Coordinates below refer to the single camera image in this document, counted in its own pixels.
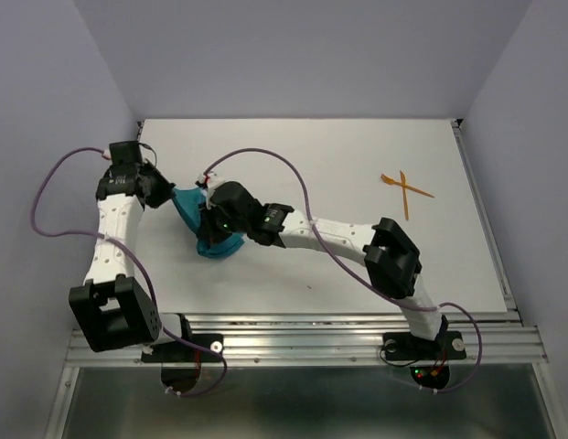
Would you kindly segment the teal cloth napkin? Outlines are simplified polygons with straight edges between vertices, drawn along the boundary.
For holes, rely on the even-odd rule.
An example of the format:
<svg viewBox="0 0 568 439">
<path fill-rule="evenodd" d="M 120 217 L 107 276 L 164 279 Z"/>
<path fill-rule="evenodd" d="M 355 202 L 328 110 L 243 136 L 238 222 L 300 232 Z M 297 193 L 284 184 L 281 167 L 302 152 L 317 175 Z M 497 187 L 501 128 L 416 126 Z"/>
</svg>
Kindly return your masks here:
<svg viewBox="0 0 568 439">
<path fill-rule="evenodd" d="M 200 188 L 174 188 L 172 201 L 179 217 L 196 237 L 196 251 L 199 256 L 221 260 L 232 256 L 243 246 L 244 239 L 241 234 L 230 235 L 222 242 L 215 242 L 204 236 L 200 208 L 206 205 L 206 194 Z"/>
</svg>

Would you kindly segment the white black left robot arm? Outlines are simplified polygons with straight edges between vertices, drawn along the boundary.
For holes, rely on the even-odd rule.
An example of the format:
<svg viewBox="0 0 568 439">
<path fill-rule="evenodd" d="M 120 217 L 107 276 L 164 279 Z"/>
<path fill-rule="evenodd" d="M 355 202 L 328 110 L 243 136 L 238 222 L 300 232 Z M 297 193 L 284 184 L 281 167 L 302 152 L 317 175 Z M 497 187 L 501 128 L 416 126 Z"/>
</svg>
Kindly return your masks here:
<svg viewBox="0 0 568 439">
<path fill-rule="evenodd" d="M 135 277 L 135 244 L 144 211 L 170 200 L 173 187 L 149 161 L 112 165 L 99 182 L 98 238 L 91 266 L 83 284 L 69 293 L 70 308 L 95 352 L 163 343 L 172 359 L 183 360 L 194 351 L 187 320 L 159 313 Z"/>
</svg>

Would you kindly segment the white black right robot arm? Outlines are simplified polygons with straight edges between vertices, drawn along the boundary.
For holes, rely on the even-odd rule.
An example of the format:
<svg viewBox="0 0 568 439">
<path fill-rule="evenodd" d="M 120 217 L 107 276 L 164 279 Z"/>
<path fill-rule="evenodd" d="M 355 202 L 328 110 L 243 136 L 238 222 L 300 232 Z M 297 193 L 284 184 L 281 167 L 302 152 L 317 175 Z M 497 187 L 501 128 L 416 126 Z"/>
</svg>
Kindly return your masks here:
<svg viewBox="0 0 568 439">
<path fill-rule="evenodd" d="M 417 354 L 431 357 L 444 347 L 447 319 L 423 284 L 420 251 L 396 221 L 383 218 L 359 225 L 310 219 L 299 209 L 259 202 L 242 210 L 202 203 L 199 212 L 200 233 L 211 243 L 242 233 L 262 246 L 328 254 L 354 279 L 401 309 Z"/>
</svg>

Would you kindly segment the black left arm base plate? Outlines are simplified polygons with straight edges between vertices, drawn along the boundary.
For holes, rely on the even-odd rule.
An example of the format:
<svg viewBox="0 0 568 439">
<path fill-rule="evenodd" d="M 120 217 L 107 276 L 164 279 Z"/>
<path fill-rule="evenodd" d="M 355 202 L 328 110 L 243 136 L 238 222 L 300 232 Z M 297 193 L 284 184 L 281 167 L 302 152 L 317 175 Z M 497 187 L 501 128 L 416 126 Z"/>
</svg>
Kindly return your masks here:
<svg viewBox="0 0 568 439">
<path fill-rule="evenodd" d="M 222 345 L 224 336 L 219 333 L 194 334 L 191 341 L 203 348 L 211 348 L 211 345 L 215 342 Z M 199 360 L 200 362 L 220 363 L 220 360 L 216 356 L 209 353 L 200 353 L 176 341 L 154 345 L 150 354 L 142 352 L 141 355 L 141 361 L 145 364 L 194 363 L 195 360 Z"/>
</svg>

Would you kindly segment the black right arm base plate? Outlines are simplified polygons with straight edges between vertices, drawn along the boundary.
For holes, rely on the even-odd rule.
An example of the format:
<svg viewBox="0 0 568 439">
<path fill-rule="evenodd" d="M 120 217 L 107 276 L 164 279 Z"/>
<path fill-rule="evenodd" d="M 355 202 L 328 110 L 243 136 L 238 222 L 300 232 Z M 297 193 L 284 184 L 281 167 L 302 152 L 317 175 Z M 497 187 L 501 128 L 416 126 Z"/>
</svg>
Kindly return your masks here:
<svg viewBox="0 0 568 439">
<path fill-rule="evenodd" d="M 383 335 L 380 350 L 389 362 L 466 359 L 465 343 L 458 331 L 447 331 L 436 341 L 408 332 L 388 332 Z"/>
</svg>

